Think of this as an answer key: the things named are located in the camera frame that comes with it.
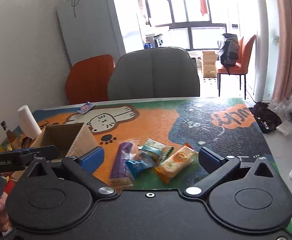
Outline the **person's left hand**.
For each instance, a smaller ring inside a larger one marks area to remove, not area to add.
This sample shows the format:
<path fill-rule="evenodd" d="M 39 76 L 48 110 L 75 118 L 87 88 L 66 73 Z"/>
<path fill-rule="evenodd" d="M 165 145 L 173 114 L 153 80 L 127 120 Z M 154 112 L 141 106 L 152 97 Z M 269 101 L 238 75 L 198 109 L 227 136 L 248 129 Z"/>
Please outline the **person's left hand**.
<path fill-rule="evenodd" d="M 3 194 L 0 197 L 0 232 L 6 233 L 11 228 L 11 223 L 8 217 L 8 214 L 6 212 L 6 199 L 8 197 L 8 194 L 6 192 L 3 192 Z"/>

